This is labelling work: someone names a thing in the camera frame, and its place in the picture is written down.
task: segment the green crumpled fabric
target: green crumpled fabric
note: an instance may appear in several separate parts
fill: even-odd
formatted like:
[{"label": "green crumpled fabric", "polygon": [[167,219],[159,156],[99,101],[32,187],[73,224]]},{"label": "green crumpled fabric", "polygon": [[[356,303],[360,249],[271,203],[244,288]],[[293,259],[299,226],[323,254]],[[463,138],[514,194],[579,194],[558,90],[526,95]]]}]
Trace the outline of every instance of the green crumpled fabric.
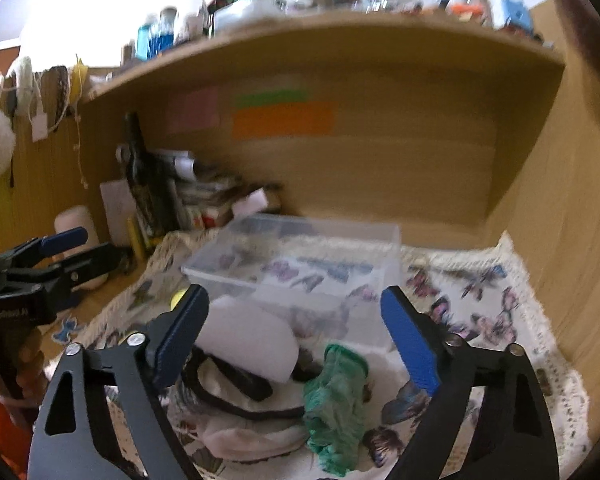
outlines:
[{"label": "green crumpled fabric", "polygon": [[318,454],[320,468],[343,477],[358,465],[358,446],[365,433],[363,389],[366,360],[332,344],[324,351],[322,373],[304,386],[307,446]]}]

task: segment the wooden shelf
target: wooden shelf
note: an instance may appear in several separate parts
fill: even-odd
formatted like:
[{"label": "wooden shelf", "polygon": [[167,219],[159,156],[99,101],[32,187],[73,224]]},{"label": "wooden shelf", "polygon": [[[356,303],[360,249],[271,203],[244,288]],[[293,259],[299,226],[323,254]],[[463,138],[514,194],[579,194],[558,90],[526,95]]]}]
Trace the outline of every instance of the wooden shelf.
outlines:
[{"label": "wooden shelf", "polygon": [[333,11],[177,47],[97,86],[86,101],[280,70],[405,64],[490,75],[564,65],[559,53],[533,40],[451,16]]}]

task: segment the silver screw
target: silver screw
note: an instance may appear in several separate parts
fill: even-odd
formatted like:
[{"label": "silver screw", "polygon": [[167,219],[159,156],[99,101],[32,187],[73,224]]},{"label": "silver screw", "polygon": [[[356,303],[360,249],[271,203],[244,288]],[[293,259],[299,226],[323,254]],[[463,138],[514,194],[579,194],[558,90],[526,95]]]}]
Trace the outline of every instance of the silver screw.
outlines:
[{"label": "silver screw", "polygon": [[454,348],[458,348],[462,344],[462,338],[458,334],[448,334],[445,337],[445,343]]},{"label": "silver screw", "polygon": [[80,350],[82,350],[80,343],[71,343],[64,349],[64,353],[67,355],[76,355]]},{"label": "silver screw", "polygon": [[509,345],[509,352],[516,357],[522,357],[525,354],[525,349],[522,348],[518,343],[512,343]]},{"label": "silver screw", "polygon": [[126,344],[129,346],[140,346],[146,340],[146,336],[141,332],[136,332],[126,338]]}]

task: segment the dark glass bottle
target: dark glass bottle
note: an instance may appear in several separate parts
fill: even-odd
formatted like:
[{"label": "dark glass bottle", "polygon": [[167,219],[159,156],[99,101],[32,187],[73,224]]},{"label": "dark glass bottle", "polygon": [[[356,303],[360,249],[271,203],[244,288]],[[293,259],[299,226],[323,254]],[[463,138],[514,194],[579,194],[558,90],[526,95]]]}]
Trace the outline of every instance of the dark glass bottle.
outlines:
[{"label": "dark glass bottle", "polygon": [[125,122],[130,152],[126,181],[144,221],[146,234],[149,238],[161,237],[178,228],[164,168],[144,146],[138,114],[126,114]]}]

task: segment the hanging tag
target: hanging tag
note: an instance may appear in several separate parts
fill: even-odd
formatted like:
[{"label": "hanging tag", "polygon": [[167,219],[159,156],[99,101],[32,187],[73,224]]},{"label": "hanging tag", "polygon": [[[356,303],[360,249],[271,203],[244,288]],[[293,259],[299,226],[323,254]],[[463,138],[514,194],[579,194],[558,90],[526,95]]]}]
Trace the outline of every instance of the hanging tag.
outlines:
[{"label": "hanging tag", "polygon": [[36,114],[31,120],[31,137],[33,138],[33,142],[38,142],[48,137],[45,113]]}]

